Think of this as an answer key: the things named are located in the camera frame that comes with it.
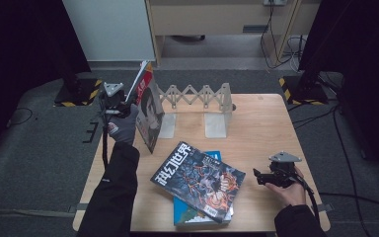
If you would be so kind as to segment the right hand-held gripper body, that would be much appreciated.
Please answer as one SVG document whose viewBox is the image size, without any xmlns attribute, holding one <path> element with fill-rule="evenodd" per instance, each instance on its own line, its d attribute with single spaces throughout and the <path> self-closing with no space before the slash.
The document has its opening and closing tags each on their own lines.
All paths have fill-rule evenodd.
<svg viewBox="0 0 379 237">
<path fill-rule="evenodd" d="M 269 160 L 271 161 L 269 165 L 271 170 L 269 183 L 281 188 L 288 188 L 297 180 L 295 163 L 301 162 L 301 158 L 285 151 L 280 151 L 271 155 Z"/>
</svg>

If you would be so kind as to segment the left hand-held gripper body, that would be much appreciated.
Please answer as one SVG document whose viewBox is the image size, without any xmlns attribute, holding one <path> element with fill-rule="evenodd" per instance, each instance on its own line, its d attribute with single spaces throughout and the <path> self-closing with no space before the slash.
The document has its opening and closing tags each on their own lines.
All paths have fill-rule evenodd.
<svg viewBox="0 0 379 237">
<path fill-rule="evenodd" d="M 100 107 L 104 115 L 113 115 L 120 118 L 127 116 L 123 84 L 104 83 L 104 88 L 99 96 Z"/>
</svg>

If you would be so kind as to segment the red portrait magazine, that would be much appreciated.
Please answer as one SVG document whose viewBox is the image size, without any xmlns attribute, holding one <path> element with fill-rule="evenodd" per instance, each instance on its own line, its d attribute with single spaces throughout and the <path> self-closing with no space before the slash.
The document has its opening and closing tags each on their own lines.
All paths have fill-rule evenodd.
<svg viewBox="0 0 379 237">
<path fill-rule="evenodd" d="M 164 110 L 158 85 L 154 78 L 152 62 L 141 62 L 133 84 L 126 96 L 128 103 L 137 106 L 136 126 L 148 150 L 153 152 L 161 131 Z"/>
</svg>

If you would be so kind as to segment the white cabinet panel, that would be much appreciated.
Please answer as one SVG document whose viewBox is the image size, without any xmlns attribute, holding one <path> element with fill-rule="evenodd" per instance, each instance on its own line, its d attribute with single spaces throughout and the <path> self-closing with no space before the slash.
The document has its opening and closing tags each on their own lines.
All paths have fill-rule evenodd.
<svg viewBox="0 0 379 237">
<path fill-rule="evenodd" d="M 62 0 L 89 61 L 154 60 L 145 0 Z"/>
</svg>

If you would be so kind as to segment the person's right hand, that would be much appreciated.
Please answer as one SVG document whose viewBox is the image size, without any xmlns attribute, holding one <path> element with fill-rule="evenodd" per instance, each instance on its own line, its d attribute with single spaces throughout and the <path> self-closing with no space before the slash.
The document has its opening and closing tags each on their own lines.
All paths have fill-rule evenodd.
<svg viewBox="0 0 379 237">
<path fill-rule="evenodd" d="M 306 203 L 306 191 L 298 182 L 294 182 L 287 188 L 281 188 L 271 183 L 266 183 L 265 186 L 277 196 L 284 207 Z"/>
</svg>

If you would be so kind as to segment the grey extendable metal bookend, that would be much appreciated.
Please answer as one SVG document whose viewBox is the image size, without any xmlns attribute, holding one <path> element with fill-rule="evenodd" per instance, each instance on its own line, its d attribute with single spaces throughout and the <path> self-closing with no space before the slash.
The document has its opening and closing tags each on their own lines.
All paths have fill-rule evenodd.
<svg viewBox="0 0 379 237">
<path fill-rule="evenodd" d="M 206 138 L 227 137 L 228 125 L 232 113 L 236 110 L 229 83 L 223 83 L 217 91 L 209 85 L 203 85 L 199 90 L 193 85 L 187 85 L 183 90 L 177 85 L 171 85 L 165 91 L 161 89 L 158 91 L 165 110 L 160 138 L 175 136 L 179 109 L 184 106 L 202 106 L 201 118 Z"/>
</svg>

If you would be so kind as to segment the black tape mark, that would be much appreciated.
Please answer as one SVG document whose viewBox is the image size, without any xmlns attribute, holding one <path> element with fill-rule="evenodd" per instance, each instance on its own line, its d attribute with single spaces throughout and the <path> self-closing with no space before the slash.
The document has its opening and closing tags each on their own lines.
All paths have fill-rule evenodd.
<svg viewBox="0 0 379 237">
<path fill-rule="evenodd" d="M 97 121 L 90 121 L 87 129 L 85 130 L 85 135 L 83 143 L 92 143 L 96 132 L 98 131 L 99 123 Z"/>
</svg>

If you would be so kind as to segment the black striped stand base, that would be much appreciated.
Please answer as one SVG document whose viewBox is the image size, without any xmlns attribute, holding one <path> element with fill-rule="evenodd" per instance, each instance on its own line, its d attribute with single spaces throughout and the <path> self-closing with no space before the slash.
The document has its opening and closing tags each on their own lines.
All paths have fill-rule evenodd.
<svg viewBox="0 0 379 237">
<path fill-rule="evenodd" d="M 283 76 L 278 82 L 289 105 L 324 105 L 328 102 L 322 86 L 302 76 Z"/>
<path fill-rule="evenodd" d="M 63 84 L 54 99 L 56 107 L 90 106 L 97 97 L 102 81 L 100 79 L 79 79 L 74 89 Z"/>
</svg>

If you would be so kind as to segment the blue hardcover book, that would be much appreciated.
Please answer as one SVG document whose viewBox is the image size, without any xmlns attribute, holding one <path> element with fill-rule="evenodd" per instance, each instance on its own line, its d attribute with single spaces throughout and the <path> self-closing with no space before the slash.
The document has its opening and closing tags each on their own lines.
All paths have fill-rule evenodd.
<svg viewBox="0 0 379 237">
<path fill-rule="evenodd" d="M 211 157 L 221 161 L 221 153 L 218 150 L 206 151 Z M 190 207 L 185 202 L 181 201 L 177 197 L 174 197 L 174 225 L 175 226 L 190 226 L 190 225 L 207 225 L 207 224 L 227 224 L 230 223 L 234 214 L 233 206 L 230 207 L 229 212 L 226 214 L 223 222 L 218 223 L 212 220 L 207 215 L 196 209 Z"/>
</svg>

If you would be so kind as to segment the beige wooden desk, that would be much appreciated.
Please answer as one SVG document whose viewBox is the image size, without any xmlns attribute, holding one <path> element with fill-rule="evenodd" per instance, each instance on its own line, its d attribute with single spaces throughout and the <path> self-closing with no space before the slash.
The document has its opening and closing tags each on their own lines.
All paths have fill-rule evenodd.
<svg viewBox="0 0 379 237">
<path fill-rule="evenodd" d="M 282 62 L 288 40 L 307 35 L 322 0 L 145 0 L 155 56 L 166 36 L 261 34 L 265 55 Z"/>
</svg>

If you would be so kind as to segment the dark illustrated magazine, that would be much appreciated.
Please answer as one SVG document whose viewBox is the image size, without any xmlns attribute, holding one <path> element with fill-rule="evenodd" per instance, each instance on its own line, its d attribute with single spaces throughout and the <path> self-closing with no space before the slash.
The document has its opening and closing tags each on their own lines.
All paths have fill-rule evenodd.
<svg viewBox="0 0 379 237">
<path fill-rule="evenodd" d="M 151 181 L 216 223 L 230 213 L 246 174 L 180 141 Z"/>
</svg>

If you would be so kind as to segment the person's left hand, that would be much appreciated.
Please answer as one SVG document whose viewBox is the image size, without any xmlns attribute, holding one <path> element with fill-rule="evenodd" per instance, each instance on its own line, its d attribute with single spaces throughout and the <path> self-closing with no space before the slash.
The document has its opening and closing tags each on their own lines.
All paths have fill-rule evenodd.
<svg viewBox="0 0 379 237">
<path fill-rule="evenodd" d="M 135 138 L 136 118 L 138 109 L 136 105 L 130 106 L 130 114 L 125 118 L 113 116 L 108 122 L 108 134 L 115 142 L 124 142 L 132 145 Z"/>
</svg>

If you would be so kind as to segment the black curtain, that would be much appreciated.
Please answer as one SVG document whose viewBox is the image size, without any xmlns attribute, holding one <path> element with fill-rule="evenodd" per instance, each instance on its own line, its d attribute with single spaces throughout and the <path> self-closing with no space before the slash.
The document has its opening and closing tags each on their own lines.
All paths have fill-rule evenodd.
<svg viewBox="0 0 379 237">
<path fill-rule="evenodd" d="M 379 0 L 322 0 L 300 62 L 310 66 L 343 76 L 349 124 L 379 162 Z"/>
<path fill-rule="evenodd" d="M 78 95 L 88 69 L 62 0 L 0 0 L 0 134 L 25 92 L 62 78 Z"/>
</svg>

